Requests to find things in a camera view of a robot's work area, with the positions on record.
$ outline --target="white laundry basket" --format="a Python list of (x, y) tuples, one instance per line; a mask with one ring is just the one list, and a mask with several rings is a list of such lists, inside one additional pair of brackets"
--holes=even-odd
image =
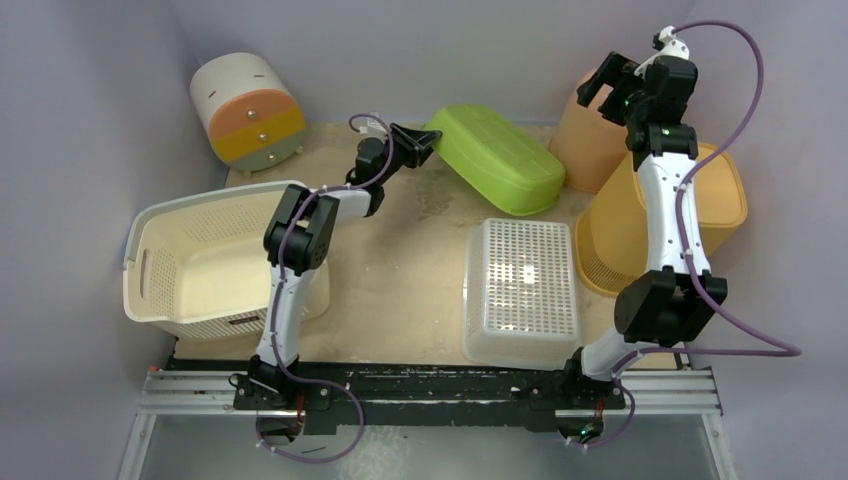
[[(146, 209), (124, 257), (124, 311), (181, 339), (216, 340), (265, 327), (271, 264), (262, 237), (288, 185), (272, 182), (194, 195)], [(327, 262), (304, 319), (329, 306)]]
[(472, 361), (556, 370), (581, 345), (568, 225), (486, 220), (468, 241), (463, 288)]

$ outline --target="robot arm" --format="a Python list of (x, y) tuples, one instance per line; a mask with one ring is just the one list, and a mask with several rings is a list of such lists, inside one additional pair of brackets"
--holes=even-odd
[(365, 189), (352, 187), (319, 195), (307, 206), (285, 245), (283, 258), (279, 258), (285, 231), (314, 190), (291, 185), (283, 193), (263, 239), (271, 263), (270, 318), (266, 319), (248, 371), (255, 382), (275, 390), (281, 384), (275, 348), (286, 367), (297, 360), (304, 301), (315, 270), (327, 256), (335, 225), (350, 218), (373, 215), (385, 197), (385, 181), (402, 166), (423, 165), (433, 151), (433, 144), (441, 138), (438, 131), (417, 131), (394, 124), (388, 135), (394, 140), (392, 158), (388, 155), (388, 141), (366, 138), (359, 143), (356, 163), (347, 174), (347, 182), (361, 184), (374, 178), (390, 161), (385, 173)]
[[(305, 198), (309, 193), (311, 192), (302, 187), (286, 189), (283, 199), (280, 201), (280, 207), (285, 212), (284, 215), (294, 214), (296, 209), (287, 208), (287, 205), (297, 204), (297, 201), (294, 200), (295, 195), (300, 199), (300, 196), (303, 195), (303, 198)], [(335, 200), (335, 202), (326, 202), (330, 205), (329, 208), (336, 210), (331, 226), (350, 218), (367, 216), (372, 201), (371, 194), (365, 190), (335, 191), (322, 195), (322, 200), (325, 198)], [(326, 216), (322, 216), (321, 221), (328, 222), (329, 219)], [(285, 225), (281, 226), (280, 229), (284, 232)], [(312, 256), (313, 258), (322, 257), (321, 260), (313, 261), (308, 265), (308, 268), (301, 266), (299, 269), (300, 274), (294, 268), (281, 265), (276, 259), (271, 261), (271, 295), (268, 315), (273, 314), (274, 317), (266, 320), (265, 331), (262, 332), (262, 339), (256, 348), (256, 354), (259, 358), (271, 366), (277, 366), (277, 358), (274, 355), (274, 342), (277, 343), (277, 351), (285, 362), (285, 366), (291, 365), (298, 357), (298, 339), (300, 337), (300, 321), (303, 314), (304, 301), (306, 300), (312, 277), (315, 276), (316, 269), (321, 266), (323, 257), (327, 254), (329, 240), (329, 236), (327, 236), (326, 239), (322, 238), (320, 242), (316, 243), (316, 248), (312, 252)], [(269, 252), (269, 254), (271, 253), (276, 256), (276, 252), (273, 250)], [(280, 291), (280, 299), (278, 301), (277, 289), (283, 278), (285, 278), (285, 284)]]
[[(666, 27), (654, 37), (659, 52), (641, 65), (611, 52), (578, 88), (577, 101), (585, 107), (602, 84), (613, 87), (598, 110), (605, 119), (627, 127), (627, 148), (645, 195), (648, 221), (646, 273), (616, 299), (615, 326), (576, 354), (582, 374), (599, 382), (611, 381), (616, 364), (633, 351), (692, 341), (706, 325), (713, 311), (695, 292), (685, 255), (692, 256), (701, 283), (717, 302), (727, 296), (727, 283), (711, 276), (704, 253), (695, 184), (680, 185), (698, 156), (695, 130), (681, 123), (698, 71), (673, 30)], [(681, 220), (692, 244), (686, 252), (675, 212), (678, 188), (685, 188)]]

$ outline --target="light purple wall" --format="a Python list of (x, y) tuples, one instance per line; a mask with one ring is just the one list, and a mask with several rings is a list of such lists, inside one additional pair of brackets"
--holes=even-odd
[(265, 57), (312, 120), (376, 110), (427, 121), (446, 105), (482, 103), (548, 123), (611, 49), (649, 55), (650, 32), (694, 2), (172, 1), (202, 61)]
[(167, 0), (0, 3), (0, 478), (114, 478), (145, 371), (172, 339), (133, 324), (137, 212), (219, 185)]
[[(749, 29), (766, 71), (761, 107), (730, 149), (748, 222), (714, 256), (713, 271), (728, 279), (732, 311), (804, 355), (705, 361), (744, 478), (846, 478), (848, 3), (701, 0), (688, 21), (708, 18)], [(750, 102), (752, 55), (729, 31), (682, 35), (701, 74), (687, 121), (702, 140), (720, 143)], [(697, 343), (760, 346), (718, 318)]]

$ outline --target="beige table surface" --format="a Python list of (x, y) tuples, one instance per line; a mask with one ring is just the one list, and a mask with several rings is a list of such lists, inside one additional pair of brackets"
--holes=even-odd
[[(526, 127), (547, 144), (552, 127)], [(246, 176), (231, 171), (226, 187), (299, 180), (338, 185), (353, 167), (362, 136), (344, 124), (311, 124), (304, 153)], [(386, 199), (366, 219), (339, 224), (328, 255), (330, 308), (301, 329), (307, 361), (472, 364), (462, 353), (462, 282), (469, 232), (491, 217), (508, 217), (477, 193), (438, 155), (416, 170), (401, 169), (385, 184)], [(532, 220), (574, 223), (592, 195), (569, 188), (557, 205)], [(578, 282), (584, 344), (613, 322), (614, 299)], [(175, 357), (247, 359), (259, 335), (177, 342)], [(641, 368), (675, 368), (671, 355), (649, 355)]]

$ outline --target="round storage container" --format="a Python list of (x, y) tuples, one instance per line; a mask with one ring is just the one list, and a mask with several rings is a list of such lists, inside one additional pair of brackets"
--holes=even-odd
[(212, 149), (230, 167), (262, 170), (301, 151), (303, 112), (264, 59), (218, 57), (200, 67), (190, 89)]

